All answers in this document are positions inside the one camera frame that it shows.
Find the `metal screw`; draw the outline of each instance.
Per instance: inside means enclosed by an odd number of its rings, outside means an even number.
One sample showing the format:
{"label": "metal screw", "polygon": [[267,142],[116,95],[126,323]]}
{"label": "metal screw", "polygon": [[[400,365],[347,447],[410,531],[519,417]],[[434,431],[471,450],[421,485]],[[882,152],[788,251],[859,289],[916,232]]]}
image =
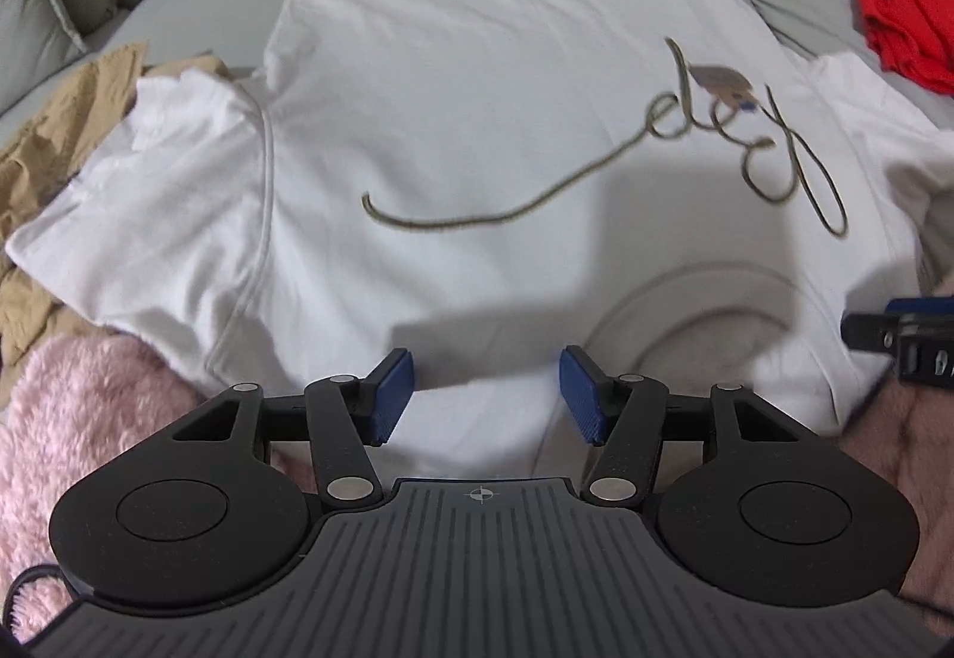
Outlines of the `metal screw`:
{"label": "metal screw", "polygon": [[364,499],[374,491],[374,485],[365,477],[339,477],[328,483],[328,496],[333,496],[341,501],[355,501],[355,499]]}
{"label": "metal screw", "polygon": [[603,501],[623,501],[636,496],[636,485],[625,477],[600,477],[590,484],[590,494]]}

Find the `black cable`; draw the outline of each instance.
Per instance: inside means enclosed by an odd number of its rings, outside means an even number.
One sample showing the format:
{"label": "black cable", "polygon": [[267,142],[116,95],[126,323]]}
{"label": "black cable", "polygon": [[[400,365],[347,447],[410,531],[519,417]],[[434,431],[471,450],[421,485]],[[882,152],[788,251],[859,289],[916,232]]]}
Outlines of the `black cable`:
{"label": "black cable", "polygon": [[945,609],[944,607],[940,607],[938,604],[928,602],[927,599],[919,599],[916,596],[906,596],[903,593],[899,593],[895,598],[899,602],[913,604],[914,607],[919,607],[919,609],[924,609],[926,612],[930,612],[932,615],[937,615],[940,618],[954,623],[954,609]]}
{"label": "black cable", "polygon": [[24,569],[16,576],[16,579],[10,583],[7,597],[3,600],[3,618],[0,620],[3,628],[6,628],[7,631],[13,631],[13,601],[20,593],[20,588],[28,583],[35,583],[37,580],[48,577],[54,577],[64,585],[66,584],[63,570],[59,569],[59,566],[55,563],[38,563],[36,566]]}

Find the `tan cloth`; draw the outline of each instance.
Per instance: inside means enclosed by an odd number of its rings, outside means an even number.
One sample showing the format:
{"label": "tan cloth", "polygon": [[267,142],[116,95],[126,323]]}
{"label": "tan cloth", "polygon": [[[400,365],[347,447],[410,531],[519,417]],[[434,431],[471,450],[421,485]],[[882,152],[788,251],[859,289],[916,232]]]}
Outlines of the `tan cloth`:
{"label": "tan cloth", "polygon": [[[126,45],[79,66],[57,85],[35,117],[0,153],[0,242],[65,188],[135,104],[141,76],[176,76],[202,69],[230,77],[210,55],[143,67],[144,42]],[[0,409],[10,400],[30,351],[55,334],[106,334],[70,310],[0,252]]]}

